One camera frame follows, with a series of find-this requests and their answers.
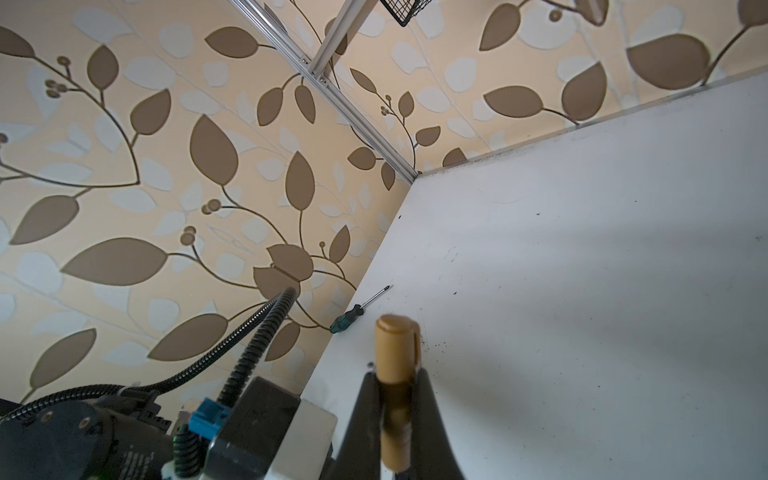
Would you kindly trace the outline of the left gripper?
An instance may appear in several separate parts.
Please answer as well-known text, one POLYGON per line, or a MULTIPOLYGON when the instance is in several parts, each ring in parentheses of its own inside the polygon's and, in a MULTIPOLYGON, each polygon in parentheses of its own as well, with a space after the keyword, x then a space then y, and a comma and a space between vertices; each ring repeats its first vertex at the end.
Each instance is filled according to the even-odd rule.
POLYGON ((1 423, 3 479, 160 479, 173 457, 152 398, 72 400, 1 423))

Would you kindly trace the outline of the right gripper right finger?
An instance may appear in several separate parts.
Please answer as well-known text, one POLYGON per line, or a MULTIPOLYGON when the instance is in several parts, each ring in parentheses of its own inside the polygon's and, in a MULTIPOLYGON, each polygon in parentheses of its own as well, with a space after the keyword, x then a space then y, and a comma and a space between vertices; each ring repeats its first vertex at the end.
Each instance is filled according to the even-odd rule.
POLYGON ((410 479, 464 480, 453 454, 430 377, 420 369, 411 392, 410 479))

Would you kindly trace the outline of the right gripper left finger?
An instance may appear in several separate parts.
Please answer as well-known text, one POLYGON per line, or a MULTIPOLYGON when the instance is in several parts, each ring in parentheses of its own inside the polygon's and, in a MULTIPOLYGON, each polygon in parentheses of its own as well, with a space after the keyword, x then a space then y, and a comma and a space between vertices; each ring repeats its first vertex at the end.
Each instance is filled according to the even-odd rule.
POLYGON ((382 401, 376 373, 363 377, 348 428, 325 479, 379 480, 381 478, 382 401))

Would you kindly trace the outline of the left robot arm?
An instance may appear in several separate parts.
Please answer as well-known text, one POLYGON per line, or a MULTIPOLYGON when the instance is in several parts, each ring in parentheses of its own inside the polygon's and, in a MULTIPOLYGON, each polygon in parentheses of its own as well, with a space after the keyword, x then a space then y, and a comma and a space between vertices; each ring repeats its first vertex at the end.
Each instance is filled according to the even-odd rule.
POLYGON ((267 347, 297 299, 287 287, 208 351, 164 380, 140 386, 93 384, 47 395, 1 421, 4 479, 159 479, 167 463, 193 478, 204 448, 235 407, 267 347), (240 354, 216 400, 204 405, 203 430, 172 427, 156 400, 203 373, 241 340, 240 354))

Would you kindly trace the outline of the green handled screwdriver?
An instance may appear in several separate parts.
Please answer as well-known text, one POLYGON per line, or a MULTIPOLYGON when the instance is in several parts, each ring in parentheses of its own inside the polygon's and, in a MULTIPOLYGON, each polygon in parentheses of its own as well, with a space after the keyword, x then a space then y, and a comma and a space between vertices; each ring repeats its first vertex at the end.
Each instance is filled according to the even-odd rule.
POLYGON ((330 326, 329 331, 332 334, 337 334, 347 330, 359 317, 365 313, 365 309, 380 298, 384 293, 392 288, 391 285, 385 286, 379 292, 374 294, 370 299, 362 304, 355 304, 350 310, 344 312, 337 317, 330 326))

